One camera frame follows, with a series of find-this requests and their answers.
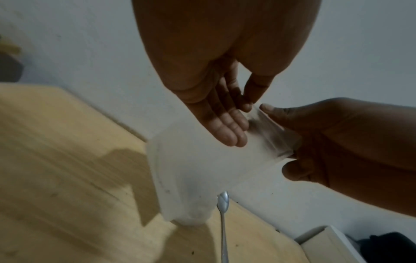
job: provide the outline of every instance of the ziplock bag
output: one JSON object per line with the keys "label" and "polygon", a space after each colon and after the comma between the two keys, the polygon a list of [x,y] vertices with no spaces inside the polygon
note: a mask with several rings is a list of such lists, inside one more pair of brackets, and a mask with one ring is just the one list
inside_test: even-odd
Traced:
{"label": "ziplock bag", "polygon": [[147,144],[165,220],[203,224],[215,209],[218,194],[293,154],[299,135],[277,125],[255,106],[245,117],[250,128],[242,148],[218,142],[190,114]]}

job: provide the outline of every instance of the spoon handle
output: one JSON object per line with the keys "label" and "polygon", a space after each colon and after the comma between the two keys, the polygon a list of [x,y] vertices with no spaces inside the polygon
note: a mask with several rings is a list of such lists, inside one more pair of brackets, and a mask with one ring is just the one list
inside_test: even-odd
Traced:
{"label": "spoon handle", "polygon": [[221,213],[221,233],[222,233],[222,254],[221,254],[221,261],[222,263],[228,263],[228,250],[227,250],[227,238],[225,237],[225,217],[224,214]]}

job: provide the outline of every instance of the yellow object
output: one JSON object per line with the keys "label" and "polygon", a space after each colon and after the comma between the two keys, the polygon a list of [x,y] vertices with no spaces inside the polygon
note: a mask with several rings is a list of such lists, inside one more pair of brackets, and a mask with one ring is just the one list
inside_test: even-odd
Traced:
{"label": "yellow object", "polygon": [[[308,262],[233,201],[226,222],[230,262]],[[220,263],[220,215],[165,222],[144,142],[60,88],[0,84],[0,262]]]}
{"label": "yellow object", "polygon": [[17,55],[20,54],[21,48],[13,44],[9,39],[0,36],[0,52]]}

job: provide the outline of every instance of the wooden table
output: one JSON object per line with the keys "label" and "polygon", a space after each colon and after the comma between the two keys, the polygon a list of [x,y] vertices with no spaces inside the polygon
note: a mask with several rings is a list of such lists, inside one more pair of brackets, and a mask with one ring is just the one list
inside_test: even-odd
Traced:
{"label": "wooden table", "polygon": [[[238,204],[226,220],[231,263],[308,262]],[[144,142],[62,89],[0,84],[0,262],[219,263],[220,216],[165,222]]]}

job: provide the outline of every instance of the silver spoon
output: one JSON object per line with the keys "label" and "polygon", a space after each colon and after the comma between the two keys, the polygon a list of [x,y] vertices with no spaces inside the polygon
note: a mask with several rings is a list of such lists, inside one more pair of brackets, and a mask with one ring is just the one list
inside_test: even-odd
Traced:
{"label": "silver spoon", "polygon": [[222,253],[221,261],[222,263],[228,263],[228,250],[227,250],[227,238],[225,237],[225,217],[224,214],[228,210],[230,204],[230,199],[228,198],[228,192],[225,191],[217,196],[217,207],[221,213],[221,232],[222,232]]}

